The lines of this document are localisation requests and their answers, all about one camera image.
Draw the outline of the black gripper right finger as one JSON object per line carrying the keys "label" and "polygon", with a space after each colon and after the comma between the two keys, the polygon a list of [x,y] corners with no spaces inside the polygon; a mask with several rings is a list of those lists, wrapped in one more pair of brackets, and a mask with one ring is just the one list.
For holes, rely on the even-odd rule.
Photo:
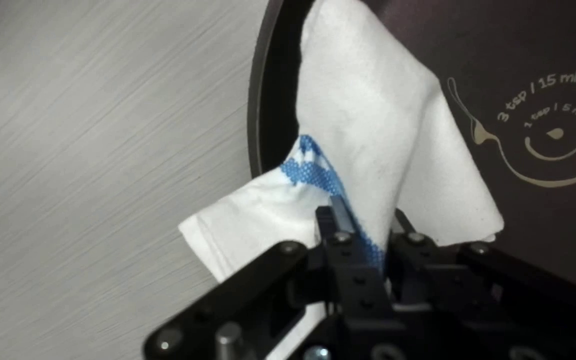
{"label": "black gripper right finger", "polygon": [[434,242],[416,231],[402,210],[394,210],[387,250],[387,276],[397,312],[447,311],[428,273],[433,246]]}

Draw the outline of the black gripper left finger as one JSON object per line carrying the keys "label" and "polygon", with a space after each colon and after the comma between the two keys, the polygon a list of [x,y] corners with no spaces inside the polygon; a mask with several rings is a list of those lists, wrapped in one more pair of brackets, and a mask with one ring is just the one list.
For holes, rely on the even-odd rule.
{"label": "black gripper left finger", "polygon": [[332,206],[318,208],[316,222],[328,285],[324,324],[335,358],[397,360],[397,348],[388,342],[394,320],[382,276]]}

